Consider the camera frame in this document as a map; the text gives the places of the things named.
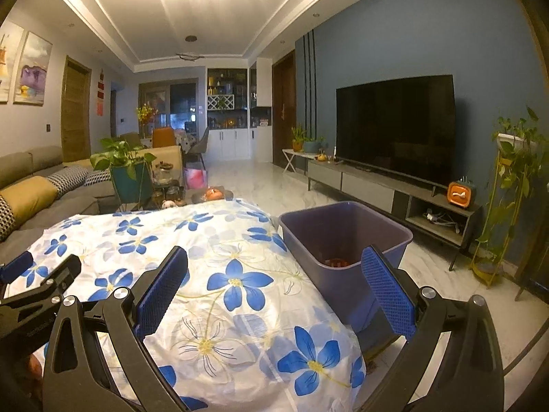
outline white fabric with blue flowers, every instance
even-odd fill
[[[66,295],[104,299],[156,268],[173,246],[189,272],[145,345],[191,410],[351,411],[365,368],[355,334],[304,274],[267,214],[242,200],[113,215],[77,215],[46,230],[34,265],[9,288],[39,285],[70,254],[82,272]],[[136,400],[108,335],[120,392]],[[43,362],[45,350],[37,352]]]

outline gray tv cabinet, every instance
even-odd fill
[[[458,253],[469,248],[482,216],[482,207],[477,204],[462,209],[450,204],[446,194],[432,196],[432,191],[425,187],[341,162],[309,161],[307,177],[309,190],[311,181],[328,185],[413,229],[442,240],[457,248]],[[427,209],[448,213],[459,224],[459,233],[454,228],[432,224],[424,216]],[[450,271],[458,253],[449,266]]]

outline blue accent wall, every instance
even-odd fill
[[[361,0],[315,28],[314,36],[316,134],[327,138],[330,154],[336,138],[337,88],[452,74],[455,177],[466,174],[474,181],[482,204],[489,196],[485,185],[496,157],[491,141],[496,119],[526,117],[528,104],[538,113],[540,128],[549,127],[544,69],[519,0]],[[298,123],[305,123],[309,96],[304,70],[310,58],[307,47],[304,57],[304,41],[307,36],[295,45]],[[540,202],[536,198],[526,203],[508,260],[520,260]]]

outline television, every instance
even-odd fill
[[[446,187],[452,181],[454,79],[424,76],[339,88],[337,158]]]

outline silver screw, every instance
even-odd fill
[[[484,299],[484,297],[475,294],[473,296],[473,303],[475,305],[478,305],[479,307],[483,307],[484,305],[486,305],[486,300]]]
[[[63,305],[66,307],[70,307],[74,302],[76,301],[76,298],[74,296],[66,297],[65,300],[63,300]]]
[[[128,295],[129,291],[127,288],[119,288],[116,291],[114,291],[114,297],[117,299],[124,299]]]
[[[434,299],[436,297],[436,291],[431,287],[424,287],[421,289],[421,295],[426,299]]]

